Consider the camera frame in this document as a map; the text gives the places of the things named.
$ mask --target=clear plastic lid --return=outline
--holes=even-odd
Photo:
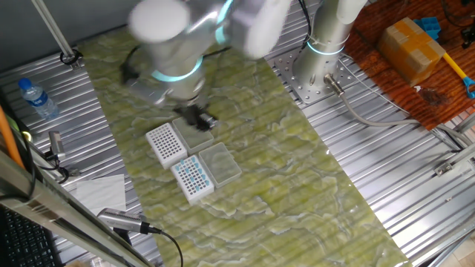
[[[217,188],[239,178],[242,171],[223,143],[199,153],[204,168]]]
[[[190,155],[213,144],[214,137],[210,132],[197,130],[195,127],[188,125],[184,118],[175,119],[173,126],[177,130],[178,136],[182,139]]]

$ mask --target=white pipette tip box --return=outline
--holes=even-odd
[[[171,172],[190,205],[214,191],[213,182],[209,179],[197,156],[182,159],[171,167]]]
[[[149,131],[145,137],[164,169],[170,168],[173,164],[188,156],[185,146],[170,123],[165,123]]]

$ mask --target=green marble mat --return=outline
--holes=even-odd
[[[410,266],[267,63],[237,51],[204,65],[215,143],[243,174],[190,206],[145,140],[175,115],[119,84],[136,44],[119,30],[79,48],[145,215],[177,239],[185,266]],[[173,243],[156,241],[179,266]]]

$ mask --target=aluminum table surface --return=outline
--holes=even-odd
[[[307,5],[312,14],[318,1],[307,1]],[[293,1],[279,43],[266,57],[269,64],[273,66],[276,56],[299,47],[306,31],[303,13],[298,2]],[[366,80],[357,65],[345,57],[342,61],[372,88],[369,90],[357,82],[346,88],[347,97],[357,112],[371,120],[391,121],[406,117],[378,95],[384,93]],[[46,122],[28,107],[16,85],[23,76],[47,88],[61,111],[58,119]],[[426,253],[425,249],[438,238],[446,238],[444,234],[456,219],[475,208],[474,174],[448,182],[435,179],[434,168],[453,154],[448,152],[450,148],[446,144],[422,126],[368,127],[355,121],[335,95],[306,105],[289,84],[285,81],[284,84],[396,244],[415,264],[435,253],[434,250]],[[64,184],[69,192],[75,193],[79,180],[124,174],[127,210],[141,212],[134,187],[84,68],[72,71],[59,62],[58,55],[49,56],[0,74],[0,87],[19,117],[31,128],[35,145],[40,149],[49,148],[48,131],[60,131],[67,154],[62,165],[74,166],[82,172],[79,179]],[[453,127],[468,115],[462,113],[447,125]],[[475,140],[473,130],[467,134]],[[149,260],[160,256],[151,236],[134,234],[131,241]],[[61,237],[56,237],[55,242],[64,263],[97,261],[94,255]]]

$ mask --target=cardboard box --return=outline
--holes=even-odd
[[[388,27],[378,49],[409,86],[427,79],[445,50],[409,18]]]

